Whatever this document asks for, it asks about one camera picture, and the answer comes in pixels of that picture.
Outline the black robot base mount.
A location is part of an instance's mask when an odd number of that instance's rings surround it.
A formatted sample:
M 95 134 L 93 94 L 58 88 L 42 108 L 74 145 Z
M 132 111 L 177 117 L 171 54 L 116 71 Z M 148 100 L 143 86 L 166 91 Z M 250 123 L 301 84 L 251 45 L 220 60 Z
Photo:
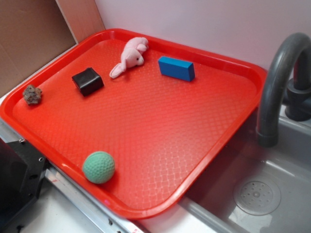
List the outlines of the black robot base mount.
M 48 161 L 29 142 L 0 141 L 0 231 L 40 194 Z

